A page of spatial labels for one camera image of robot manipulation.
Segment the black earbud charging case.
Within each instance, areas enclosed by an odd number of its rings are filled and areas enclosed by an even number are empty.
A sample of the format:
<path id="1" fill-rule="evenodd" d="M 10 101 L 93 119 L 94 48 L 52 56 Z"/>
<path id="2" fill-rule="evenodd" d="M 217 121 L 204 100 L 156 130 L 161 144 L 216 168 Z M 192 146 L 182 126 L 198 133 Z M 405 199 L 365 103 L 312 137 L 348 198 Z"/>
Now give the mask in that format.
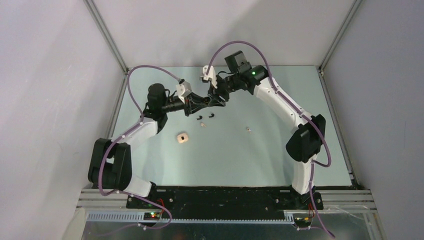
<path id="1" fill-rule="evenodd" d="M 204 99 L 203 99 L 203 102 L 208 106 L 208 107 L 210 107 L 211 105 L 212 105 L 212 101 L 213 101 L 213 99 L 210 97 L 210 96 L 207 96 L 207 97 L 205 97 Z"/>

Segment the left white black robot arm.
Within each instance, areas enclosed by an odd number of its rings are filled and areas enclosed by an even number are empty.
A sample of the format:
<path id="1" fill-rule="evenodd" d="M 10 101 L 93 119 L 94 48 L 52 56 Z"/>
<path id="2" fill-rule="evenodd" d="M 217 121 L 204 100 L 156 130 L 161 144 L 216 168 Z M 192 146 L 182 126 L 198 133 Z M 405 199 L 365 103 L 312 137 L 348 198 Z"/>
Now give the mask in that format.
<path id="1" fill-rule="evenodd" d="M 165 127 L 168 113 L 183 110 L 189 116 L 212 105 L 211 94 L 200 96 L 188 87 L 187 82 L 178 84 L 175 93 L 171 94 L 160 83 L 149 86 L 147 103 L 139 119 L 115 140 L 99 138 L 95 141 L 88 181 L 103 190 L 137 195 L 145 208 L 156 206 L 158 194 L 151 190 L 154 183 L 133 173 L 132 153 Z"/>

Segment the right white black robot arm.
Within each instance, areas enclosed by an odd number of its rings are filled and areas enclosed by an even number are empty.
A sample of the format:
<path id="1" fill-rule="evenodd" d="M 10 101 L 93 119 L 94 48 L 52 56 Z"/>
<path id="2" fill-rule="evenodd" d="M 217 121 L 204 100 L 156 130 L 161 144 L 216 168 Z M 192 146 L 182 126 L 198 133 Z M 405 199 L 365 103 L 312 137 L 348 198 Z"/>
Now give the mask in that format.
<path id="1" fill-rule="evenodd" d="M 248 91 L 262 100 L 286 123 L 292 136 L 285 145 L 288 155 L 294 160 L 291 188 L 291 204 L 304 209 L 311 202 L 309 192 L 314 187 L 312 164 L 316 161 L 323 145 L 326 119 L 312 115 L 297 104 L 278 85 L 275 78 L 262 65 L 252 66 L 239 50 L 225 58 L 229 75 L 222 78 L 209 64 L 202 68 L 201 80 L 210 83 L 209 93 L 220 100 L 229 101 L 230 93 Z"/>

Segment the beige earbud charging case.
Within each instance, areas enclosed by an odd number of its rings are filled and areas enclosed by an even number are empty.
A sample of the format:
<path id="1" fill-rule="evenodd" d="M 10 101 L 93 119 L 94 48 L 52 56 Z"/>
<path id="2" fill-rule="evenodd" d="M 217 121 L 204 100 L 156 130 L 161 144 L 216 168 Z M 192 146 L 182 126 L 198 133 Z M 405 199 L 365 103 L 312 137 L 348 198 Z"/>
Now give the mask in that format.
<path id="1" fill-rule="evenodd" d="M 189 140 L 189 135 L 186 132 L 182 132 L 177 135 L 176 139 L 179 144 L 183 144 Z"/>

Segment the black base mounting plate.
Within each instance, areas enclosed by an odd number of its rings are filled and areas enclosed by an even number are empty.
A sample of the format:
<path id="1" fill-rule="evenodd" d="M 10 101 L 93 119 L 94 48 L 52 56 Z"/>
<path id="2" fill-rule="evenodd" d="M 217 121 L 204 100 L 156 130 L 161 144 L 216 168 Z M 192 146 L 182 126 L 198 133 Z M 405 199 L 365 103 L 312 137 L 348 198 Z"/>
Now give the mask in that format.
<path id="1" fill-rule="evenodd" d="M 297 194 L 290 186 L 157 186 L 147 202 L 127 198 L 127 209 L 156 210 L 165 207 L 172 218 L 221 220 L 280 220 L 288 210 L 309 210 L 315 204 L 323 210 L 321 194 Z"/>

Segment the left controller board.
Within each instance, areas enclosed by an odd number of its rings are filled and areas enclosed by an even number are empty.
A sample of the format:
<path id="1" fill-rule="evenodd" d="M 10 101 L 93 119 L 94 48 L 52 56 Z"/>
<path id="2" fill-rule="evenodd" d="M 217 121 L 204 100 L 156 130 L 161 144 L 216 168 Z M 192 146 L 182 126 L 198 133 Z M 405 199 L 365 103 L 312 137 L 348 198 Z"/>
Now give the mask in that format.
<path id="1" fill-rule="evenodd" d="M 143 216 L 144 221 L 159 221 L 162 217 L 160 212 L 145 212 Z"/>

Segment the controller board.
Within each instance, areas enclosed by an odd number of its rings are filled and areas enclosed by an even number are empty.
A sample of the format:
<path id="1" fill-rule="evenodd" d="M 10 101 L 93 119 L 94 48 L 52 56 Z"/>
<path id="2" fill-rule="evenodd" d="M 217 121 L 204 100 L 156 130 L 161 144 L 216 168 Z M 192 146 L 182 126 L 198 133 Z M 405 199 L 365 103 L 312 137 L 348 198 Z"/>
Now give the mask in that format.
<path id="1" fill-rule="evenodd" d="M 312 225 L 313 217 L 295 217 L 294 224 L 299 228 L 307 228 Z"/>
<path id="2" fill-rule="evenodd" d="M 143 216 L 144 221 L 159 221 L 162 217 L 160 212 L 145 212 Z"/>

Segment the right controller board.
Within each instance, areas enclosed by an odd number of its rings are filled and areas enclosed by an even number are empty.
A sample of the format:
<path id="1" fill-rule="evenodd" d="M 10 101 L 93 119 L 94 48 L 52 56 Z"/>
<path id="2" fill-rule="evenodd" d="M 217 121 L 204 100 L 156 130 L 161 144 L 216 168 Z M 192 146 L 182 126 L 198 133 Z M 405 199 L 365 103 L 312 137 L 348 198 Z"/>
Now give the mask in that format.
<path id="1" fill-rule="evenodd" d="M 313 217 L 295 217 L 294 224 L 299 228 L 307 228 L 312 225 Z"/>

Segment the right corner aluminium post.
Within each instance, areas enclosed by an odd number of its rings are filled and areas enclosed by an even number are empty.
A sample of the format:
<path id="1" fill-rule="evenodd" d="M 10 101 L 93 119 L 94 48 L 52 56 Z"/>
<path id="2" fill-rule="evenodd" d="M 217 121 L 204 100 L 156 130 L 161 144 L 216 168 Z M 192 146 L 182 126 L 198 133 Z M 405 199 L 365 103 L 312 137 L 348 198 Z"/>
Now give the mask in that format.
<path id="1" fill-rule="evenodd" d="M 335 37 L 333 38 L 328 50 L 326 51 L 320 65 L 318 66 L 319 72 L 323 75 L 325 68 L 327 67 L 330 59 L 332 58 L 334 52 L 336 51 L 340 41 L 345 35 L 348 27 L 350 26 L 352 20 L 354 19 L 357 11 L 362 5 L 363 0 L 354 0 L 352 5 L 350 6 L 347 14 L 345 15 L 340 27 L 338 28 Z"/>

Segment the corner aluminium post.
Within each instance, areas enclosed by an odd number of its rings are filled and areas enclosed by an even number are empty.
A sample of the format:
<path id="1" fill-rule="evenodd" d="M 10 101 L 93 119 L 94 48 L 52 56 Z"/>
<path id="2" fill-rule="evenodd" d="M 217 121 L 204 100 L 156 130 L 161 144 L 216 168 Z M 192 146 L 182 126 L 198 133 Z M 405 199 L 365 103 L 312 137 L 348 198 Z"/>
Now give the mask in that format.
<path id="1" fill-rule="evenodd" d="M 323 75 L 325 68 L 327 67 L 330 59 L 332 58 L 334 52 L 336 51 L 340 41 L 345 35 L 348 27 L 350 26 L 352 20 L 354 19 L 357 11 L 362 5 L 363 0 L 354 0 L 352 5 L 350 6 L 347 14 L 345 15 L 340 27 L 338 28 L 335 37 L 333 38 L 328 50 L 326 51 L 320 65 L 318 66 L 319 72 Z"/>
<path id="2" fill-rule="evenodd" d="M 83 0 L 84 4 L 86 5 L 86 8 L 88 12 L 90 13 L 94 23 L 96 24 L 100 34 L 102 35 L 106 45 L 108 46 L 109 50 L 111 51 L 115 61 L 117 62 L 119 68 L 123 72 L 124 75 L 127 74 L 129 71 L 129 67 L 127 66 L 119 48 L 116 44 L 99 8 L 97 7 L 97 4 L 94 0 Z"/>

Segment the left corner aluminium post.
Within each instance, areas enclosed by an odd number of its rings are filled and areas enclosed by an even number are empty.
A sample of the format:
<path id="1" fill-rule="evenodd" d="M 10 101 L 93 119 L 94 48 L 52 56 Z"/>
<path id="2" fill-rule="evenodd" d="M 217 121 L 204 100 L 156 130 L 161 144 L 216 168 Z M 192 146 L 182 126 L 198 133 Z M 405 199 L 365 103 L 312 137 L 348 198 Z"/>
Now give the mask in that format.
<path id="1" fill-rule="evenodd" d="M 116 44 L 99 8 L 97 7 L 97 4 L 94 0 L 83 0 L 84 4 L 86 5 L 86 8 L 88 12 L 90 13 L 94 23 L 96 24 L 100 34 L 102 35 L 106 45 L 108 46 L 109 50 L 111 51 L 115 61 L 117 62 L 119 68 L 123 72 L 124 75 L 127 74 L 129 71 L 129 67 L 127 66 L 119 48 Z"/>

